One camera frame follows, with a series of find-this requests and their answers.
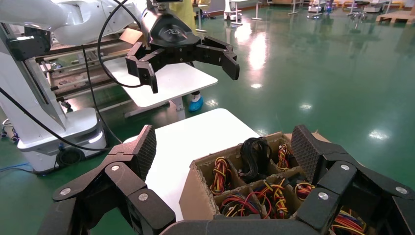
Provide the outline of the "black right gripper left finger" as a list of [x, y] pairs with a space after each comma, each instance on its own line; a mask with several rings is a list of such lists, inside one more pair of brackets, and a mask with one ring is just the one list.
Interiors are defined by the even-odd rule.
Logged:
[[38, 234], [88, 235], [113, 209], [138, 235], [158, 235], [175, 223], [174, 211], [145, 182], [156, 147], [151, 125], [114, 146], [99, 166], [54, 192]]

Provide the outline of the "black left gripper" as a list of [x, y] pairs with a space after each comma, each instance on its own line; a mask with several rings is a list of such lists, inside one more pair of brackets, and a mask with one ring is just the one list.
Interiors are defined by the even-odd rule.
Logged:
[[220, 66], [232, 80], [238, 80], [240, 65], [233, 46], [212, 37], [201, 40], [172, 11], [146, 10], [141, 26], [150, 48], [136, 42], [125, 60], [128, 73], [138, 77], [141, 86], [150, 86], [154, 94], [159, 92], [155, 73], [170, 64], [197, 60]]

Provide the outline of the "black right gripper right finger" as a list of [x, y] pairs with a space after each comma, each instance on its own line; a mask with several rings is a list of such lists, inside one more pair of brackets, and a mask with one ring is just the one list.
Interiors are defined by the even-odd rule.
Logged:
[[342, 207], [356, 212], [379, 235], [415, 232], [412, 188], [366, 168], [338, 144], [317, 139], [304, 125], [294, 127], [293, 155], [314, 189], [297, 219], [326, 235]]

